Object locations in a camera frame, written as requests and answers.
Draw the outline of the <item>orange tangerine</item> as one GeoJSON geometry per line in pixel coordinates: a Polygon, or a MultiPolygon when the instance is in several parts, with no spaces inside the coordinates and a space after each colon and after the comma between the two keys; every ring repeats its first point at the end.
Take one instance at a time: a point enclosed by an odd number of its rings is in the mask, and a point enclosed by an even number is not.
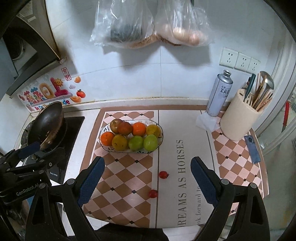
{"type": "Polygon", "coordinates": [[[112,146],[112,140],[115,137],[115,134],[113,132],[104,132],[100,136],[100,142],[104,146],[112,146]]]}

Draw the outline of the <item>yellow citrus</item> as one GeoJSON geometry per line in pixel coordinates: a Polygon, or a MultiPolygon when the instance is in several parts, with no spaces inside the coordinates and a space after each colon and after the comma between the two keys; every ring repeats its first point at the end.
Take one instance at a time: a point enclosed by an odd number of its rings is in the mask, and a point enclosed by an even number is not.
{"type": "Polygon", "coordinates": [[[146,128],[147,135],[155,135],[157,138],[162,136],[161,129],[157,125],[148,125],[146,128]]]}
{"type": "Polygon", "coordinates": [[[112,139],[112,147],[116,151],[124,151],[127,149],[128,141],[125,136],[115,135],[112,139]]]}

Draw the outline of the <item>brown-red apple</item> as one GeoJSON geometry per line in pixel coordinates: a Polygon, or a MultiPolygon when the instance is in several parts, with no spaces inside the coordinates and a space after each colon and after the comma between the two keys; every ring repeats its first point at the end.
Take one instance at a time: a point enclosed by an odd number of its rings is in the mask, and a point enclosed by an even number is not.
{"type": "Polygon", "coordinates": [[[119,125],[122,123],[123,121],[119,118],[116,118],[114,120],[111,121],[110,123],[110,129],[112,132],[114,132],[115,134],[118,134],[118,127],[119,125]]]}

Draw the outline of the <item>dark red-orange tangerine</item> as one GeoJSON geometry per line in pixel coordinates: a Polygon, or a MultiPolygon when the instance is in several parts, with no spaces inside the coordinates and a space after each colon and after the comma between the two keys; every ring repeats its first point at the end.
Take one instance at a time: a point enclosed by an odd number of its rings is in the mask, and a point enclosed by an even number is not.
{"type": "Polygon", "coordinates": [[[123,136],[128,136],[130,133],[132,133],[133,127],[130,123],[123,121],[118,126],[118,133],[123,136]]]}

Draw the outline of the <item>green apple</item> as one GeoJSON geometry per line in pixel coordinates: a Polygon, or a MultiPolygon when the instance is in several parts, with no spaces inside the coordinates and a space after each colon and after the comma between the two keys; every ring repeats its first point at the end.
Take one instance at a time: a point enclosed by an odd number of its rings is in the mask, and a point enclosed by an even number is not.
{"type": "Polygon", "coordinates": [[[148,152],[153,152],[158,147],[158,138],[153,134],[146,136],[143,146],[148,152]]]}
{"type": "Polygon", "coordinates": [[[144,139],[141,136],[133,136],[129,142],[128,146],[132,151],[139,151],[144,147],[144,139]]]}

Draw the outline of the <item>bright orange front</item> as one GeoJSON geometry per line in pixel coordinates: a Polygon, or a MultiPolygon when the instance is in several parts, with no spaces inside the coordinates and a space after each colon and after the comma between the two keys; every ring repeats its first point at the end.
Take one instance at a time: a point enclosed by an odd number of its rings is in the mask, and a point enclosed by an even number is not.
{"type": "Polygon", "coordinates": [[[145,136],[146,135],[146,125],[141,122],[136,122],[132,125],[132,135],[133,136],[145,136]]]}

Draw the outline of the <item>red cherry tomato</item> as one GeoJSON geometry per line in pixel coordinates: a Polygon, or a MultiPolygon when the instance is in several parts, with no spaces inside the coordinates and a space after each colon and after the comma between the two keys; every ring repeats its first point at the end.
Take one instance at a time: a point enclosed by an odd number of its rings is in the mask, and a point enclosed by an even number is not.
{"type": "Polygon", "coordinates": [[[157,197],[158,197],[158,191],[152,189],[152,190],[149,192],[149,198],[157,198],[157,197]]]}
{"type": "Polygon", "coordinates": [[[159,173],[159,177],[160,177],[161,179],[166,179],[166,178],[168,178],[168,176],[169,176],[169,173],[166,172],[166,171],[161,171],[161,172],[159,173]]]}

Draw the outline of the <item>black gas stove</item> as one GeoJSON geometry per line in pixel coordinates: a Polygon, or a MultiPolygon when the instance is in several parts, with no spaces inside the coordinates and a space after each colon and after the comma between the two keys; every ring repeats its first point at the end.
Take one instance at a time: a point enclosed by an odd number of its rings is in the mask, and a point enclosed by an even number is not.
{"type": "Polygon", "coordinates": [[[65,173],[71,156],[71,152],[84,119],[85,117],[83,116],[64,118],[61,129],[59,130],[57,137],[55,138],[52,145],[49,146],[48,149],[36,152],[29,158],[24,159],[23,164],[31,164],[34,160],[43,158],[44,156],[52,153],[58,148],[63,148],[65,150],[65,157],[63,160],[59,161],[52,168],[49,169],[49,177],[52,181],[56,183],[64,183],[65,173]]]}

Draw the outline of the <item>cream utensil holder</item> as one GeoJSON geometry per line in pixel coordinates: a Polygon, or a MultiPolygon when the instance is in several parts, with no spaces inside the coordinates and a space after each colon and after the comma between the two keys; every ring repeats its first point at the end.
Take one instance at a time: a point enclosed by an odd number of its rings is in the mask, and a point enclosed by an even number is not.
{"type": "Polygon", "coordinates": [[[232,141],[241,140],[263,111],[256,111],[243,101],[245,89],[239,89],[220,120],[222,133],[232,141]]]}

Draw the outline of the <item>white tissue paper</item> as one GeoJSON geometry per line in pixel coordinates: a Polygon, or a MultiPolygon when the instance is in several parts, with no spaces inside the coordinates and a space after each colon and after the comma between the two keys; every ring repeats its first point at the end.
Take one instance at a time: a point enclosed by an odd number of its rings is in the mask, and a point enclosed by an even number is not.
{"type": "Polygon", "coordinates": [[[220,128],[217,117],[212,117],[208,113],[202,113],[197,116],[196,126],[208,132],[213,132],[220,128]]]}

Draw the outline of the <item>black range hood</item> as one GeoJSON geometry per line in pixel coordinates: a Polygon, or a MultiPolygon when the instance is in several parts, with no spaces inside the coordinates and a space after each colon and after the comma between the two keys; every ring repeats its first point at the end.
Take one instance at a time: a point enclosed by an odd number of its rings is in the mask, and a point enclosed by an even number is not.
{"type": "Polygon", "coordinates": [[[46,2],[1,1],[1,95],[15,95],[62,62],[46,2]]]}

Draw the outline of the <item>silver spray can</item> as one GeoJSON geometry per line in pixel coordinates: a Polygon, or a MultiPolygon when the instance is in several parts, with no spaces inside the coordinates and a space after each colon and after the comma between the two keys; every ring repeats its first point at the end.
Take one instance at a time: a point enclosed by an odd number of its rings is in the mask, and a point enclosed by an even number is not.
{"type": "Polygon", "coordinates": [[[206,108],[208,115],[216,117],[220,113],[233,85],[230,76],[231,72],[228,70],[217,75],[206,108]]]}

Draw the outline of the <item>metal ladle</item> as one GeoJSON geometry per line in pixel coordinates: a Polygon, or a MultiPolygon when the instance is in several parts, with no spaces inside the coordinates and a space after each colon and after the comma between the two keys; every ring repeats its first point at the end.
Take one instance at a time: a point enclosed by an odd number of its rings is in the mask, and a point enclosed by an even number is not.
{"type": "Polygon", "coordinates": [[[258,96],[258,101],[262,101],[269,90],[274,90],[274,81],[271,76],[265,71],[260,71],[260,76],[263,78],[263,85],[265,88],[258,96]]]}

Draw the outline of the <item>plastic bag dark contents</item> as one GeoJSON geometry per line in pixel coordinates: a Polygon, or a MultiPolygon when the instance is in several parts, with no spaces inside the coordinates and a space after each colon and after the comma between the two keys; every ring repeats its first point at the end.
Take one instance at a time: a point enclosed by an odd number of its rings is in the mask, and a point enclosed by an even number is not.
{"type": "Polygon", "coordinates": [[[146,1],[99,1],[90,42],[137,49],[156,40],[154,18],[146,1]]]}

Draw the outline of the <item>sliding glass door frame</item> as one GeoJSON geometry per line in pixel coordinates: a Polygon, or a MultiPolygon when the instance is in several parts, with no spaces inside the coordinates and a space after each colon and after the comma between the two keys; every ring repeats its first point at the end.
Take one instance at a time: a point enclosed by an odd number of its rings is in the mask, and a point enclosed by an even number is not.
{"type": "Polygon", "coordinates": [[[276,118],[295,87],[295,40],[290,32],[285,34],[282,49],[271,76],[276,87],[273,99],[254,124],[255,133],[258,135],[262,134],[276,118]]]}

